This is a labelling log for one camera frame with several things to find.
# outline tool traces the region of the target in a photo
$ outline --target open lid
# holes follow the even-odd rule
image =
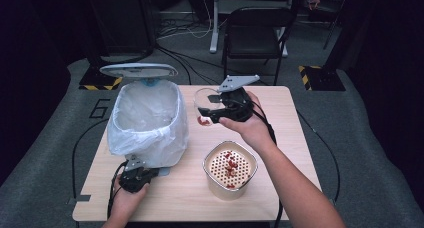
[[[178,71],[167,64],[157,63],[126,63],[107,65],[100,68],[105,75],[123,78],[166,78],[176,76]]]

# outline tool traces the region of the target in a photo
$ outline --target hand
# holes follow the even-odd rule
[[[120,178],[121,175],[118,175],[115,180],[113,187],[115,198],[113,200],[111,215],[103,227],[125,227],[144,196],[146,196],[150,186],[149,183],[146,183],[139,192],[131,193],[122,189],[119,185]]]
[[[259,106],[261,105],[256,95],[250,91],[247,91],[247,94],[250,96],[254,103]],[[264,116],[262,111],[256,105],[254,105],[254,110],[260,115]],[[229,118],[221,117],[219,119],[219,123],[230,130],[238,132],[243,140],[257,152],[261,152],[263,149],[265,149],[265,147],[270,147],[272,144],[274,144],[271,136],[269,135],[268,127],[255,114],[253,114],[252,117],[250,117],[245,122],[237,122]]]

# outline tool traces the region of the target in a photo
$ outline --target chair seat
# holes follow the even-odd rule
[[[233,26],[229,31],[228,57],[275,59],[281,57],[278,37],[272,27]]]

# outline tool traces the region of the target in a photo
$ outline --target wooden table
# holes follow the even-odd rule
[[[181,160],[168,176],[152,180],[149,192],[135,212],[132,221],[272,221],[278,212],[278,196],[259,155],[240,137],[220,124],[201,126],[197,123],[193,95],[200,88],[217,86],[180,86],[189,120],[189,143]],[[246,86],[256,94],[272,124],[280,149],[321,189],[311,155],[303,135],[290,91],[282,86]],[[202,162],[222,141],[238,142],[258,160],[258,170],[239,199],[223,201],[208,189]],[[81,195],[88,202],[77,202],[73,218],[77,221],[105,221],[110,183],[124,157],[112,156],[106,132],[99,144]]]

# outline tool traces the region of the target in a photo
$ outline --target person's right hand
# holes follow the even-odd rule
[[[250,91],[247,91],[247,94],[254,103],[259,106],[261,105],[256,95]],[[254,110],[262,116],[264,115],[256,105],[254,105]],[[268,127],[255,114],[245,122],[237,122],[229,118],[221,117],[219,123],[230,130],[238,132],[243,140],[258,153],[262,151],[263,147],[270,147],[270,145],[274,144],[269,135]]]

